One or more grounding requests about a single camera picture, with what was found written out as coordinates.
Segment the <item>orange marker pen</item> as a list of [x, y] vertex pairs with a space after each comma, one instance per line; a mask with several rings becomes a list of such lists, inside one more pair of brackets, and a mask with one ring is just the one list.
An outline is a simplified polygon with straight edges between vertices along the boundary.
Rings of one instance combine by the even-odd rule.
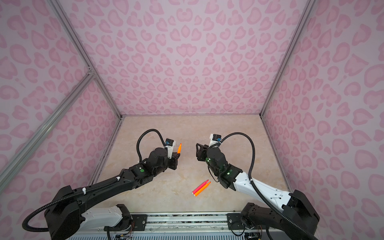
[[198, 196], [203, 190], [205, 190], [209, 185], [211, 184], [211, 182], [208, 182], [204, 187], [202, 187], [196, 194], [194, 194], [194, 196]]
[[180, 145], [179, 145], [179, 147], [178, 147], [177, 154], [180, 154], [180, 153], [181, 153], [181, 149], [182, 149], [182, 143], [180, 143]]

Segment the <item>pink marker pen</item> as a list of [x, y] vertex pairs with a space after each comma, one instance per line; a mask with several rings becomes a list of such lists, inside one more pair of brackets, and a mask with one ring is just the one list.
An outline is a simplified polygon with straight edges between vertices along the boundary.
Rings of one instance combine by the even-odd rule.
[[202, 184], [200, 184], [195, 190], [192, 191], [192, 194], [196, 194], [202, 187], [204, 187], [209, 180], [204, 181]]

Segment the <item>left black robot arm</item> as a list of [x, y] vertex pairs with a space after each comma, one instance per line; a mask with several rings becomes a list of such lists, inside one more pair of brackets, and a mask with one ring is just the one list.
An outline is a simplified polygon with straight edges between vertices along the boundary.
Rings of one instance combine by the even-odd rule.
[[179, 157], [177, 152], [169, 154], [164, 148], [156, 148], [143, 162], [123, 169], [113, 178], [74, 190], [70, 186], [60, 189], [54, 205], [44, 213], [51, 239], [70, 238], [93, 219], [89, 215], [92, 207], [151, 182], [167, 169], [176, 170]]

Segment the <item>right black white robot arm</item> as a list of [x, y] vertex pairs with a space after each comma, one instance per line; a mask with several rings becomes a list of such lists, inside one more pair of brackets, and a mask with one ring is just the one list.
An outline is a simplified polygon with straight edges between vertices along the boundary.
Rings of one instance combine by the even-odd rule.
[[301, 191], [290, 193], [271, 187], [228, 163], [218, 147], [196, 145], [196, 157], [205, 162], [211, 174], [225, 188], [247, 194], [267, 207], [247, 203], [240, 216], [246, 229], [258, 226], [283, 231], [292, 240], [314, 240], [320, 216]]

